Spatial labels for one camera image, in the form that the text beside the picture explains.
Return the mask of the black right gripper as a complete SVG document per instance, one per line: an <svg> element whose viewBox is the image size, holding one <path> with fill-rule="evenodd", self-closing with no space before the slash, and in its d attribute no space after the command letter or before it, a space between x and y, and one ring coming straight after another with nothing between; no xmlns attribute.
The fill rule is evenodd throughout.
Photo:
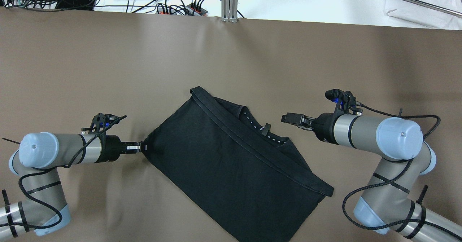
<svg viewBox="0 0 462 242"><path fill-rule="evenodd" d="M322 142L338 144L334 136L334 126L340 116L341 114L323 113L317 118L313 118L304 114L287 113L282 115L282 123L295 125L306 131L313 131Z"/></svg>

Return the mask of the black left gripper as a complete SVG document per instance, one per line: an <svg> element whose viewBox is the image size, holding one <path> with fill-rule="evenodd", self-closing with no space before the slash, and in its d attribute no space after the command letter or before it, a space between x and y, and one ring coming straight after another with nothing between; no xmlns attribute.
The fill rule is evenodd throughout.
<svg viewBox="0 0 462 242"><path fill-rule="evenodd" d="M101 145L100 162L116 161L125 151L125 145L116 135L105 135L101 138ZM140 143L127 142L126 151L141 151Z"/></svg>

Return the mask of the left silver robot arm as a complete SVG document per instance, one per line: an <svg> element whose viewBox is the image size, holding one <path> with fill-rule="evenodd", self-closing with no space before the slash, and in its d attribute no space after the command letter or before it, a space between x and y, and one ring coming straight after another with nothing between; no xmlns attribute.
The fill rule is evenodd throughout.
<svg viewBox="0 0 462 242"><path fill-rule="evenodd" d="M70 210L57 169L60 166L113 162L122 154L140 152L140 143L121 142L115 135L30 133L9 160L26 198L10 203L2 191L1 241L27 232L48 235L69 224Z"/></svg>

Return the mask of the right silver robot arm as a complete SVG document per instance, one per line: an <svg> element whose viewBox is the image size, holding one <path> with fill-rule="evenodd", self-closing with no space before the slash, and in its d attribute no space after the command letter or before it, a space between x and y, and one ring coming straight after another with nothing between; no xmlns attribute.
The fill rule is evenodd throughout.
<svg viewBox="0 0 462 242"><path fill-rule="evenodd" d="M437 161L415 118L287 113L282 122L312 131L323 142L380 155L368 184L342 202L351 223L382 235L392 230L414 242L460 242L460 225L423 206L427 186L417 201L409 199L417 178L432 171Z"/></svg>

